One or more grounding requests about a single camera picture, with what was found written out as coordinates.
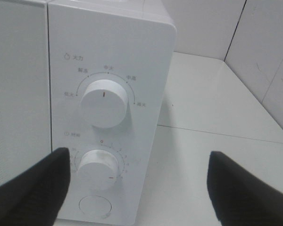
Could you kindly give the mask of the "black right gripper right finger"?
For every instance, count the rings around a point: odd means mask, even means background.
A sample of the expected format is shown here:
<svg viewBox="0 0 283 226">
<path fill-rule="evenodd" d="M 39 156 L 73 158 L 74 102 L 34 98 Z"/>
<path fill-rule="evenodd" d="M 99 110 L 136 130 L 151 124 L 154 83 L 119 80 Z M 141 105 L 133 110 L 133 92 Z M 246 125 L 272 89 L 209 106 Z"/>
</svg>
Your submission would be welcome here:
<svg viewBox="0 0 283 226">
<path fill-rule="evenodd" d="M 283 226 L 283 193 L 223 152 L 210 153 L 207 190 L 223 226 Z"/>
</svg>

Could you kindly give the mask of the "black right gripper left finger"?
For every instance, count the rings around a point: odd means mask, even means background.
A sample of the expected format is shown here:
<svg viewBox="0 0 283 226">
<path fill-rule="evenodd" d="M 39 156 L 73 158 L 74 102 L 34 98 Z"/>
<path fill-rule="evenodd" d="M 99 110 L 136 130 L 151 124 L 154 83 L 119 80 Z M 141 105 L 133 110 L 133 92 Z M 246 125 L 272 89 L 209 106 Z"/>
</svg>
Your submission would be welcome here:
<svg viewBox="0 0 283 226">
<path fill-rule="evenodd" d="M 0 226 L 54 225 L 69 184 L 69 149 L 61 147 L 0 186 Z"/>
</svg>

